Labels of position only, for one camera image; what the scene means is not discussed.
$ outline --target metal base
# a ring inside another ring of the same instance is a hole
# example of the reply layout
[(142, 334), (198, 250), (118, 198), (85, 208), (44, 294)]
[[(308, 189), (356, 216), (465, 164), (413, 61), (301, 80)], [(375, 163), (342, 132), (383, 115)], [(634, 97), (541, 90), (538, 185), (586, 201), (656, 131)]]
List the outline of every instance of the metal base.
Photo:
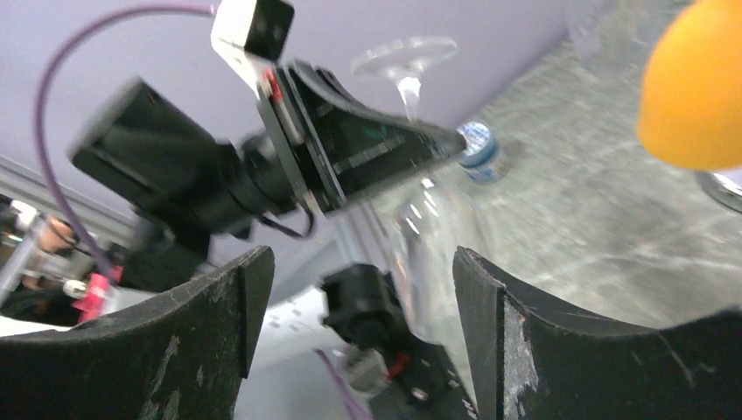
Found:
[(714, 200), (737, 213), (742, 213), (742, 170), (696, 172), (701, 189)]

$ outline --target black textured surface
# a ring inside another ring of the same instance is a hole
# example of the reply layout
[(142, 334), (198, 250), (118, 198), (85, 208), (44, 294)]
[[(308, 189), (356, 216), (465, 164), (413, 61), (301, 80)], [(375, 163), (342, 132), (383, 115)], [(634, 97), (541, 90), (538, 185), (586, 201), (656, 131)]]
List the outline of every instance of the black textured surface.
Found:
[(470, 250), (453, 272), (481, 418), (742, 418), (739, 308), (652, 330), (577, 308)]
[(257, 248), (75, 330), (0, 338), (0, 418), (230, 419), (273, 269)]

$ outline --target clear glass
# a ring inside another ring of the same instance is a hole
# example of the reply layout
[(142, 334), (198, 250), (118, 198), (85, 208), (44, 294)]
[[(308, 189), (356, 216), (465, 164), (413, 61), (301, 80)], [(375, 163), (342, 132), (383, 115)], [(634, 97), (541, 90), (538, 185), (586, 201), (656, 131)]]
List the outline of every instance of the clear glass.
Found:
[(420, 78), (435, 64), (448, 60), (458, 46), (449, 38), (415, 37), (399, 39), (364, 52), (351, 63), (351, 72), (360, 77), (383, 77), (399, 90), (410, 121), (417, 120)]
[(583, 67), (598, 77), (635, 74), (690, 0), (568, 0), (567, 25)]
[(396, 209), (388, 232), (390, 265), (409, 329), (419, 339), (445, 347), (472, 399), (452, 265), (459, 246), (489, 255), (484, 232), (469, 197), (430, 177)]

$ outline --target screw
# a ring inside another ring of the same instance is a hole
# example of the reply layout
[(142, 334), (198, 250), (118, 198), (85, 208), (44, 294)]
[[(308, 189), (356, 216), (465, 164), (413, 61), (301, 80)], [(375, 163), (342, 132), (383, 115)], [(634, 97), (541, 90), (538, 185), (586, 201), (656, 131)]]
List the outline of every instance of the screw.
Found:
[(415, 398), (417, 398), (420, 401), (425, 401), (425, 400), (428, 399), (428, 394), (425, 391), (423, 391), (422, 389), (420, 389), (420, 388), (413, 388), (412, 389), (412, 396), (414, 396)]

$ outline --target person's hand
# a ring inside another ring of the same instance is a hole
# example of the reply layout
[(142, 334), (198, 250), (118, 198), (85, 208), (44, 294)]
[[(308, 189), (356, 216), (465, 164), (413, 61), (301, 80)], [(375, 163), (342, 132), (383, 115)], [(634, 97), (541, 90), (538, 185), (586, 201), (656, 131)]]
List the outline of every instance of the person's hand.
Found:
[(74, 232), (62, 220), (52, 217), (44, 228), (41, 229), (41, 237), (38, 247), (42, 251), (54, 253), (60, 249), (70, 249), (74, 243)]

